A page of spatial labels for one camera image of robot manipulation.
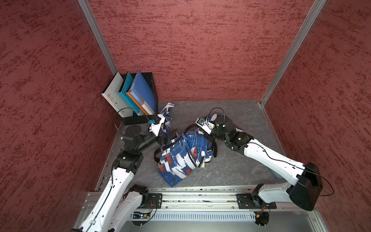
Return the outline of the blue patterned trousers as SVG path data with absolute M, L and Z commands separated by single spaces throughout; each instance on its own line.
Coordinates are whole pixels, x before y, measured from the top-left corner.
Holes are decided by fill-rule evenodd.
M 167 103 L 162 109 L 161 113 L 165 117 L 165 124 L 160 129 L 160 134 L 175 131 L 171 129 L 170 123 L 172 118 L 170 117 L 170 109 L 174 108 L 173 103 Z M 191 172 L 196 168 L 203 168 L 206 162 L 202 162 L 200 165 L 194 163 L 192 157 L 186 154 L 167 154 L 165 156 L 160 155 L 160 162 L 158 164 L 157 171 L 159 175 L 168 183 L 170 187 L 175 187 L 183 179 L 188 177 Z

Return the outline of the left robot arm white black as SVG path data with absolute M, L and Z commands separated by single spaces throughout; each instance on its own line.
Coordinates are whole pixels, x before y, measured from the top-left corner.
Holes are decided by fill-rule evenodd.
M 137 208 L 146 206 L 149 202 L 147 187 L 134 185 L 127 188 L 144 159 L 143 151 L 154 143 L 163 145 L 175 135 L 175 130 L 163 132 L 155 124 L 150 125 L 148 132 L 135 131 L 133 126 L 129 126 L 122 136 L 125 148 L 112 165 L 107 186 L 92 211 L 75 231 L 119 232 Z

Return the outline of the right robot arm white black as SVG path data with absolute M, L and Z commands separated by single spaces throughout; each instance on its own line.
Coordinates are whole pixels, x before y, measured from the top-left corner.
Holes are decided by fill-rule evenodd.
M 268 148 L 235 126 L 233 121 L 224 115 L 198 118 L 196 125 L 207 138 L 223 141 L 230 150 L 260 162 L 285 180 L 283 184 L 258 184 L 250 194 L 255 208 L 265 208 L 271 203 L 289 202 L 303 210 L 314 209 L 323 189 L 322 177 L 315 164 L 303 164 Z

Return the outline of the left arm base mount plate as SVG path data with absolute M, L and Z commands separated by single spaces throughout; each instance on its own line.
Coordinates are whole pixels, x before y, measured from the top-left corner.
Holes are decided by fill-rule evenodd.
M 146 193 L 139 209 L 161 209 L 162 198 L 162 193 Z

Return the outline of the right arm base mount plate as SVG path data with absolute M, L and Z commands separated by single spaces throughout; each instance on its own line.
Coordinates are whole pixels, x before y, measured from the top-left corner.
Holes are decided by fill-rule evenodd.
M 262 210 L 265 209 L 276 209 L 276 203 L 266 203 L 259 196 L 253 196 L 250 193 L 237 194 L 237 204 L 239 209 L 253 209 Z

